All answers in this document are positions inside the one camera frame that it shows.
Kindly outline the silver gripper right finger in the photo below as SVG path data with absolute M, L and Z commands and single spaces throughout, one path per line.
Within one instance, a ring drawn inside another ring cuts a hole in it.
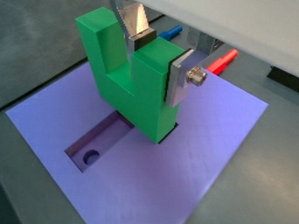
M 170 63 L 164 100 L 172 108 L 186 98 L 190 85 L 199 87 L 207 80 L 202 63 L 223 45 L 220 40 L 196 29 L 188 30 L 187 42 L 191 48 Z

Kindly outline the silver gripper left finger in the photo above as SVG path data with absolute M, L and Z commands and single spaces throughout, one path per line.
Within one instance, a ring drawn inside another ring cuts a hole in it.
M 124 33 L 127 52 L 133 53 L 156 38 L 149 27 L 145 8 L 135 0 L 108 0 Z

